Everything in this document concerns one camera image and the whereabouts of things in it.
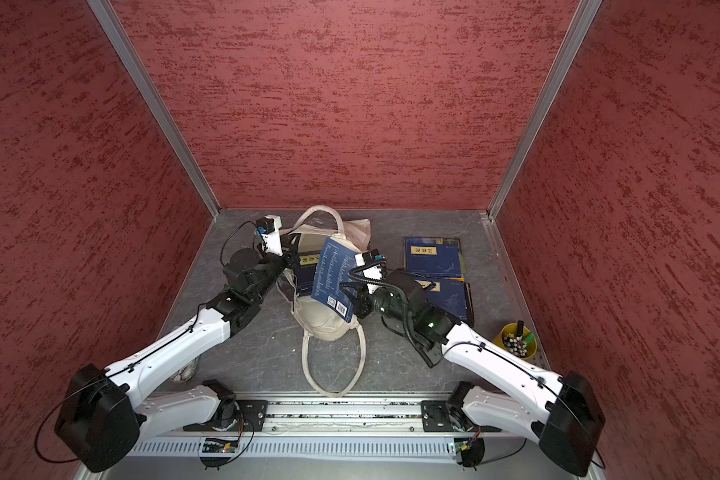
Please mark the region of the blue book yellow label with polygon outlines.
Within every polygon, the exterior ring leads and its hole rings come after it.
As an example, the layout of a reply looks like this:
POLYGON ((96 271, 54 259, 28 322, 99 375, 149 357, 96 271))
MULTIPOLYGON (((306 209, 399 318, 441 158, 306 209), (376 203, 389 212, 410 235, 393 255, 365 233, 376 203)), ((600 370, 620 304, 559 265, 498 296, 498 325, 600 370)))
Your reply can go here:
POLYGON ((452 279, 418 279, 428 302, 466 322, 464 281, 452 279))
POLYGON ((456 237, 405 237, 404 269, 433 279, 463 280, 461 241, 456 237))

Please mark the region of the blue book white text back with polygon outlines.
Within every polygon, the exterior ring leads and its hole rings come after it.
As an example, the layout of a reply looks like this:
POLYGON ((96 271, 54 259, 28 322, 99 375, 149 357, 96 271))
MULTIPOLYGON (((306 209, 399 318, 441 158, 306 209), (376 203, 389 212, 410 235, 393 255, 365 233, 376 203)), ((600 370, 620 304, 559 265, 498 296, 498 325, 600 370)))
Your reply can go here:
POLYGON ((341 290, 349 282, 348 272, 356 267, 355 255, 360 251, 338 236, 328 237, 320 252, 311 298, 329 307, 347 323, 352 321, 353 306, 341 290))

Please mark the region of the cream canvas tote bag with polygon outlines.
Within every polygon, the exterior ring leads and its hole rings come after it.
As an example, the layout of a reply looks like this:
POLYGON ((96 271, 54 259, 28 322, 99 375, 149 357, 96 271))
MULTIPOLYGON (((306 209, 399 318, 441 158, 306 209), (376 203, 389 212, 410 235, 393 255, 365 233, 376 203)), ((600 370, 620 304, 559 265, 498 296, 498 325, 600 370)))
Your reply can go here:
POLYGON ((301 362, 304 376, 316 392, 326 397, 342 397, 353 389, 363 373, 367 341, 340 284, 348 280, 348 271, 357 265, 356 259, 369 246, 370 221, 345 221, 337 210, 315 205, 285 233, 296 248, 296 265, 285 269, 278 281, 278 290, 289 302, 292 316, 303 329, 301 362), (357 334, 359 341, 356 372, 342 390, 326 390, 313 378, 310 370, 310 340, 333 342, 350 331, 357 334))

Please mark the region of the black book yellow chinese title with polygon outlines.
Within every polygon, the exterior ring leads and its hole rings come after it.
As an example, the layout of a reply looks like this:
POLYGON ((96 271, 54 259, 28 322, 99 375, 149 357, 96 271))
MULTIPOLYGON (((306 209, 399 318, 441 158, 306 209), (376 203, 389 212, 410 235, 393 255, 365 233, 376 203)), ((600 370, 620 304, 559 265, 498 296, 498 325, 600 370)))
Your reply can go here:
POLYGON ((466 323, 470 327, 475 326, 475 313, 474 313, 474 305, 473 305, 473 297, 471 292, 471 286, 468 282, 464 283, 464 291, 465 291, 465 306, 466 306, 466 323))

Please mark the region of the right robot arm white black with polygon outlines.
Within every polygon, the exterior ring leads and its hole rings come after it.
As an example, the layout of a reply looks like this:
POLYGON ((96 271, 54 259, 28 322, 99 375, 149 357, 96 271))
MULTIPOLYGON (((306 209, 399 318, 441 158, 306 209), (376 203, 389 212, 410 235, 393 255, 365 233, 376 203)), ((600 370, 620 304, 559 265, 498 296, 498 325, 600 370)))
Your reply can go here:
POLYGON ((583 375, 561 376, 512 355, 431 304, 424 287, 402 270, 374 279, 356 267, 340 289, 359 318, 377 313, 398 320, 403 337, 428 367, 450 362, 506 394, 501 400, 477 385, 455 389, 456 408, 474 426, 533 441, 555 465, 577 477, 605 467, 598 451, 605 414, 583 375))

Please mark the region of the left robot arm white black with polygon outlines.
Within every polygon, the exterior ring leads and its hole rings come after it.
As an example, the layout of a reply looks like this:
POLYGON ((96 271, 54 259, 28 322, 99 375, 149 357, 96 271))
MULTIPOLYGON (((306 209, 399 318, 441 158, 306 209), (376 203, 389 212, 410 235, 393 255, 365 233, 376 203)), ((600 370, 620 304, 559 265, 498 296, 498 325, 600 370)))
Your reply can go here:
POLYGON ((223 267, 224 290, 200 304, 177 330, 104 369, 89 364, 76 372, 54 426, 76 460, 98 473, 138 443, 172 430, 188 425, 218 431, 242 427, 235 393, 217 380, 166 396, 153 393, 181 368, 240 333, 294 260, 289 250, 235 252, 223 267))

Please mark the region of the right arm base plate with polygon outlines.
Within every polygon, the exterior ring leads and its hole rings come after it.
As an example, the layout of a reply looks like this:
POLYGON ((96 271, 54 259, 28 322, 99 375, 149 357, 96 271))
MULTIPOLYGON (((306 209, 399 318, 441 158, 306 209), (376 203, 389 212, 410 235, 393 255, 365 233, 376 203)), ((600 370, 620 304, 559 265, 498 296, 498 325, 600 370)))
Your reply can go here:
POLYGON ((446 401, 424 400, 420 404, 423 430, 428 433, 474 431, 474 424, 446 401))

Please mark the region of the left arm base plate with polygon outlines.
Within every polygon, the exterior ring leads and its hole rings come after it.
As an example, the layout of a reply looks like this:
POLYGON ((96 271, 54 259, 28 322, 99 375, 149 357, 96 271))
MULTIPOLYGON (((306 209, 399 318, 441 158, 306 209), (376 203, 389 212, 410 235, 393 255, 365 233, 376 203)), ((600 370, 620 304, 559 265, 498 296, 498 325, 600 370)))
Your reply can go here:
POLYGON ((266 419, 267 400, 224 400, 212 418, 183 427, 186 432, 261 432, 266 419))

